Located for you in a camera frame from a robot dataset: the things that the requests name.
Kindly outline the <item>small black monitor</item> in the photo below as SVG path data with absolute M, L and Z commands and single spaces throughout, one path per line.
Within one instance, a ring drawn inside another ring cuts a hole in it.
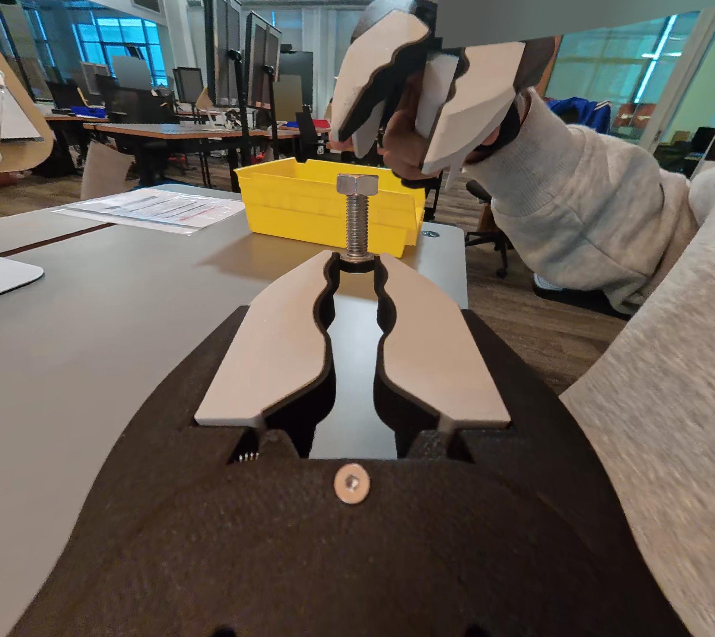
M 176 67 L 172 70 L 177 100 L 181 104 L 195 105 L 204 90 L 200 68 Z

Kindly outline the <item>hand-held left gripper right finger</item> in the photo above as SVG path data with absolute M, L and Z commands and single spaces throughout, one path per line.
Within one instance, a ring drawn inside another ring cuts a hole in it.
M 449 443 L 462 430 L 509 430 L 510 412 L 460 306 L 390 254 L 375 258 L 375 292 L 375 411 L 397 456 L 407 457 L 424 431 Z

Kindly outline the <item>dark monitor screen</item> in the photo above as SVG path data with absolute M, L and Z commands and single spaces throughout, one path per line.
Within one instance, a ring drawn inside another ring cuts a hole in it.
M 278 80 L 284 76 L 299 76 L 301 78 L 302 105 L 309 106 L 312 111 L 314 91 L 313 54 L 308 51 L 280 52 Z

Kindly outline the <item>grey desk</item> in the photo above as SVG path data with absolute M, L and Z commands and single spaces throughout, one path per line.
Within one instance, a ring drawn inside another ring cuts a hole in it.
M 1 296 L 1 635 L 54 567 L 110 450 L 167 374 L 238 306 L 322 250 L 244 212 L 191 236 L 52 210 L 1 220 L 44 275 Z

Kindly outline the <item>white document stand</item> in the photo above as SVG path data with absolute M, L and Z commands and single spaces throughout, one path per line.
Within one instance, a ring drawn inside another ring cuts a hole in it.
M 44 270 L 32 264 L 1 257 L 1 295 L 33 284 L 44 277 Z

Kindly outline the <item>person's right hand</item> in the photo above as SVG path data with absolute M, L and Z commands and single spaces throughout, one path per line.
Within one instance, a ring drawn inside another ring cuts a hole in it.
M 416 133 L 415 122 L 423 86 L 423 72 L 407 80 L 395 112 L 382 137 L 383 163 L 400 180 L 422 182 L 434 177 L 421 171 L 427 141 Z

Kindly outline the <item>blue jacket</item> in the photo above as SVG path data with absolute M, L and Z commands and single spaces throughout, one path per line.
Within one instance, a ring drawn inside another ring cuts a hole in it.
M 550 110 L 568 125 L 585 126 L 601 134 L 610 134 L 612 104 L 610 101 L 589 101 L 585 98 L 547 98 Z

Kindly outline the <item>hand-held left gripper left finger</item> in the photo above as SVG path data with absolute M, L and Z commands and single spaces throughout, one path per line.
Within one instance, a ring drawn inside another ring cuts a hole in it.
M 251 302 L 194 414 L 198 425 L 281 430 L 309 457 L 335 404 L 328 329 L 335 319 L 339 254 L 324 250 Z

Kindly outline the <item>yellow plastic bin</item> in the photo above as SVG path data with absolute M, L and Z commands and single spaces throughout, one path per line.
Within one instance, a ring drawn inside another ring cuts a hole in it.
M 309 159 L 280 159 L 235 170 L 252 232 L 327 247 L 346 247 L 345 197 L 340 174 L 379 178 L 369 200 L 368 250 L 403 256 L 416 245 L 425 216 L 425 190 L 408 188 L 386 168 Z

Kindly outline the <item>black mesh office chair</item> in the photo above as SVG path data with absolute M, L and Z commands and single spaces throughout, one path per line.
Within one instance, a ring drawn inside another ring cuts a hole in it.
M 533 293 L 543 300 L 593 311 L 607 317 L 619 318 L 625 321 L 631 318 L 631 314 L 614 309 L 608 301 L 608 298 L 600 290 L 584 292 L 574 289 L 564 289 L 563 287 L 548 282 L 537 274 L 533 274 L 531 281 Z

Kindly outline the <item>steel hex bolt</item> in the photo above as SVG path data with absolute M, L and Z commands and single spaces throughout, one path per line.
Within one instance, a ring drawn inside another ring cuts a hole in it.
M 369 199 L 378 194 L 379 177 L 371 174 L 339 174 L 337 193 L 345 197 L 346 249 L 350 254 L 368 250 Z

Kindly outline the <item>laminated paper sheet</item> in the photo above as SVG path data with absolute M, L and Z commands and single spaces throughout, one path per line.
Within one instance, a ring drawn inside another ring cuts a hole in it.
M 245 211 L 237 199 L 220 199 L 161 188 L 103 196 L 53 210 L 79 219 L 190 236 Z

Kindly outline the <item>person's grey sweater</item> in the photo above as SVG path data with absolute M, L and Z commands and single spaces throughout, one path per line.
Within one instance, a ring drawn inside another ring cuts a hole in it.
M 714 635 L 714 170 L 701 226 L 561 400 L 603 463 L 642 556 L 693 636 Z

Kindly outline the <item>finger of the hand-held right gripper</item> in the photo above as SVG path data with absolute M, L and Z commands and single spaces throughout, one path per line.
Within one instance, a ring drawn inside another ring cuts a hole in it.
M 424 21 L 394 10 L 350 45 L 335 81 L 330 123 L 333 140 L 351 141 L 355 158 L 375 145 L 406 80 L 424 67 L 431 39 Z
M 515 98 L 524 42 L 465 48 L 428 59 L 419 100 L 419 136 L 428 141 L 421 172 L 456 174 L 466 156 L 504 120 Z

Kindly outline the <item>black monitor on stand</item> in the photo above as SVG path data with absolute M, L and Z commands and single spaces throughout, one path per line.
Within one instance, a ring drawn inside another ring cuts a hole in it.
M 277 78 L 282 32 L 253 11 L 247 15 L 245 30 L 246 103 L 270 110 L 270 79 Z
M 236 108 L 239 86 L 234 56 L 242 50 L 238 0 L 202 0 L 204 9 L 207 90 L 215 107 Z

